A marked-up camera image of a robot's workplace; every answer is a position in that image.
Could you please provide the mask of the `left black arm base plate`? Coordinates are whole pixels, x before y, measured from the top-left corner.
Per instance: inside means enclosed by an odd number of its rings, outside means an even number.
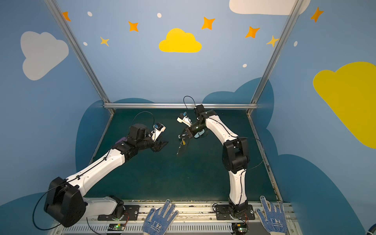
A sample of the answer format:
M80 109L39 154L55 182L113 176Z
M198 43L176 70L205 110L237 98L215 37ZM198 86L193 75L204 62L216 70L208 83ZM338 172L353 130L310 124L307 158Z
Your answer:
M101 214L98 221L135 221L139 214L139 205L119 205L111 214Z

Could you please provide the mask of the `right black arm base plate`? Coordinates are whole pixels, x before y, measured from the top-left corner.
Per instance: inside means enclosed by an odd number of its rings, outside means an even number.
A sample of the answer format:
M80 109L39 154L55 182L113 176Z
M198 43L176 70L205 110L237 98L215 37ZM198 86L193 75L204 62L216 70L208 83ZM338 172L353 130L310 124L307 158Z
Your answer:
M255 220L255 213L252 205L243 212L233 212L229 204L212 204L212 210L217 220Z

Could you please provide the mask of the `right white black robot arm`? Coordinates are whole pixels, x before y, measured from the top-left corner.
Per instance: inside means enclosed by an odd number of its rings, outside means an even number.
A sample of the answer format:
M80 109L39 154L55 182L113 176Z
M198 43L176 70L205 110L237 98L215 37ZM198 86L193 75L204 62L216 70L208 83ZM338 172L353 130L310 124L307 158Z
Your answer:
M222 144L222 163L230 179L229 212L232 217L241 217L249 209L245 189L245 176L250 162L247 138L231 131L214 110L206 110L203 105L198 105L194 112L196 122L192 122L186 112L177 118L179 123L187 126L179 136L181 144L185 145L186 139L199 136L207 129L219 139Z

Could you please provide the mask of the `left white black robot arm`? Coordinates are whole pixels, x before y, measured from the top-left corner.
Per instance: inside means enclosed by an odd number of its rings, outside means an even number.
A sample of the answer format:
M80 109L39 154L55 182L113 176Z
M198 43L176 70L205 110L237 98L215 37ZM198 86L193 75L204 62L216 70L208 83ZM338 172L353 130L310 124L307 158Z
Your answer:
M64 227L74 225L83 217L96 215L108 220L123 220L125 206L119 198L89 199L85 195L102 178L139 152L145 149L161 151L168 143L160 139L165 129L159 122L153 125L152 130L144 124L132 125L128 136L118 140L101 158L67 178L52 180L44 211Z

